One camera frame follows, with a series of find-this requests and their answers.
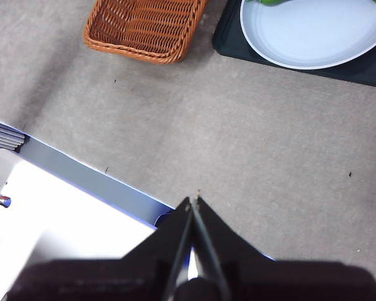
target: white plate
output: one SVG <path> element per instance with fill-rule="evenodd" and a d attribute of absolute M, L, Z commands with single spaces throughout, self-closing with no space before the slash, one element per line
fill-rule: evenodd
<path fill-rule="evenodd" d="M 290 0 L 241 4 L 241 27 L 263 58 L 287 68 L 321 69 L 376 46 L 373 0 Z"/>

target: stack of paper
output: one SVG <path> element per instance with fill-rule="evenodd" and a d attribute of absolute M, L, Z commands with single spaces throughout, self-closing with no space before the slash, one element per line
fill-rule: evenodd
<path fill-rule="evenodd" d="M 15 151 L 24 143 L 25 136 L 6 125 L 0 124 L 0 149 Z"/>

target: wicker basket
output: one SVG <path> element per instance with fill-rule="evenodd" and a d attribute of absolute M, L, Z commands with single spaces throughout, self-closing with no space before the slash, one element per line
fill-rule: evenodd
<path fill-rule="evenodd" d="M 97 0 L 83 33 L 92 49 L 156 64 L 180 61 L 207 0 Z"/>

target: dark tray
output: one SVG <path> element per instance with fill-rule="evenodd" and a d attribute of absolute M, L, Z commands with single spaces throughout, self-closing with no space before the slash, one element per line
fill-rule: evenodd
<path fill-rule="evenodd" d="M 284 68 L 262 58 L 247 43 L 239 22 L 240 6 L 241 0 L 228 1 L 213 36 L 213 47 L 221 55 Z M 348 63 L 320 70 L 296 71 L 376 87 L 376 47 Z"/>

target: gray carpet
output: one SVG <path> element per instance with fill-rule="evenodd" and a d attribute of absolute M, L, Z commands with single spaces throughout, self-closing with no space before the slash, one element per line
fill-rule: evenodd
<path fill-rule="evenodd" d="M 173 206 L 201 188 L 275 258 L 376 277 L 376 88 L 218 55 L 225 3 L 157 66 L 83 45 L 92 0 L 0 0 L 0 121 Z"/>

